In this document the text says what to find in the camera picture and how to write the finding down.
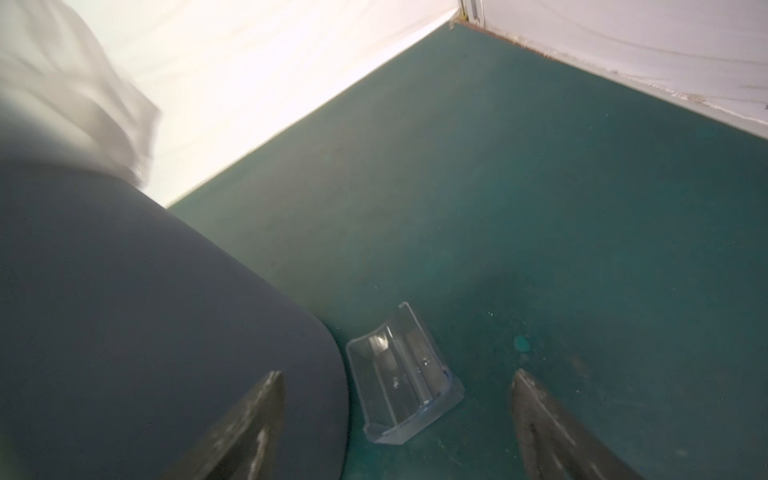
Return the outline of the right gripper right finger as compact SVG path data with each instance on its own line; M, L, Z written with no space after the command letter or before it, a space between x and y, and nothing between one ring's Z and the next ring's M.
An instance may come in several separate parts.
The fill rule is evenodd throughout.
M524 369L513 377L511 411L530 479L642 479Z

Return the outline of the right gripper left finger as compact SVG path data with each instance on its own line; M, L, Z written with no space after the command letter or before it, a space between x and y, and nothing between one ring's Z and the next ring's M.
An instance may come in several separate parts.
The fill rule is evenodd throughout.
M270 479L285 407L280 371L271 371L164 474L163 479Z

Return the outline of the clear sharpener tray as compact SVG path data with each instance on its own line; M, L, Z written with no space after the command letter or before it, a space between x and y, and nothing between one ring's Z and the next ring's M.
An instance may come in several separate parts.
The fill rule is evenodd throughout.
M463 383L407 302L345 350L375 444L403 445L463 400Z

